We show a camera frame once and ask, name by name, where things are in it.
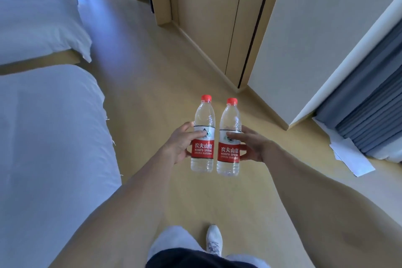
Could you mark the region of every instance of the hand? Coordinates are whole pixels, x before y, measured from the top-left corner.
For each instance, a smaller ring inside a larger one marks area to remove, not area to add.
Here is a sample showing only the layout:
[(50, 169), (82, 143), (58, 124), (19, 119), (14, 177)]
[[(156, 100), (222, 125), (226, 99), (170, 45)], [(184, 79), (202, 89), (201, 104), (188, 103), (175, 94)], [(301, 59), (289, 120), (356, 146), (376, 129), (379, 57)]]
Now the hand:
[(187, 132), (187, 129), (194, 126), (194, 122), (186, 122), (179, 128), (177, 128), (170, 138), (163, 146), (164, 149), (174, 156), (174, 163), (179, 163), (185, 157), (190, 157), (191, 153), (187, 150), (187, 147), (194, 139), (201, 138), (207, 134), (205, 130), (197, 130), (193, 132)]
[(231, 139), (240, 140), (245, 144), (240, 144), (240, 150), (246, 151), (245, 154), (240, 156), (240, 160), (254, 160), (257, 162), (263, 161), (263, 152), (273, 141), (261, 136), (259, 133), (242, 125), (241, 133), (230, 133), (227, 135)]

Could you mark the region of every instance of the white paper on floor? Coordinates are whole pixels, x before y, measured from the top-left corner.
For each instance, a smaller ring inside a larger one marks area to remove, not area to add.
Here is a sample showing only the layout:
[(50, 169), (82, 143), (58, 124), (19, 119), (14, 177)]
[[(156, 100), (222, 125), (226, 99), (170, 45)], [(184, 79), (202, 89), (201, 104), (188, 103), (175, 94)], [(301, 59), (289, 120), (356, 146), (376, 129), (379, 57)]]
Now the white paper on floor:
[(329, 136), (334, 151), (335, 159), (343, 161), (356, 177), (360, 177), (375, 168), (370, 161), (363, 155), (350, 138), (344, 139), (334, 129), (313, 118), (314, 122)]

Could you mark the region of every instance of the pants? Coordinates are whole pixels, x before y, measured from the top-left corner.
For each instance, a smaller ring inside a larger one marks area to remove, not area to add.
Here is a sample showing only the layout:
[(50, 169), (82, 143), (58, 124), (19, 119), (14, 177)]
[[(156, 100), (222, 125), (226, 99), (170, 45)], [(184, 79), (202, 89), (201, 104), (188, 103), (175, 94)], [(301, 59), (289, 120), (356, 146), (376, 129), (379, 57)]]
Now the pants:
[[(172, 226), (166, 228), (153, 242), (148, 252), (148, 260), (160, 251), (173, 248), (186, 248), (205, 252), (190, 233), (180, 226)], [(230, 261), (249, 263), (257, 268), (269, 268), (266, 262), (251, 255), (232, 254), (227, 256), (226, 259)]]

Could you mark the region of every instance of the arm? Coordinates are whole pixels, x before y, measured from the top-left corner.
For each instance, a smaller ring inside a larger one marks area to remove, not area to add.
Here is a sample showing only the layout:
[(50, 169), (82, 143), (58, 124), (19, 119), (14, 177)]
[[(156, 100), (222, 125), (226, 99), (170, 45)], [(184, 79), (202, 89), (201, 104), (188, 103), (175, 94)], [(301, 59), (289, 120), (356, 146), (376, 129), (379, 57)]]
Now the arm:
[(321, 267), (401, 267), (402, 228), (354, 189), (243, 126), (241, 160), (264, 162), (309, 257)]
[(205, 135), (187, 122), (78, 228), (50, 267), (143, 267), (162, 218), (173, 165)]

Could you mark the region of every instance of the blue-gray curtain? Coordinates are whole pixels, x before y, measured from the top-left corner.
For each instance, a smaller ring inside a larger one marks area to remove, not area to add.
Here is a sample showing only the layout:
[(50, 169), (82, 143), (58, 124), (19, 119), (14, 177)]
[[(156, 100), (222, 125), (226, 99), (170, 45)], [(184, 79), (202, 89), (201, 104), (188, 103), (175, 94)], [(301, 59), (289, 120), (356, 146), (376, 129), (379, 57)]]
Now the blue-gray curtain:
[(317, 109), (317, 119), (372, 155), (402, 137), (402, 21)]

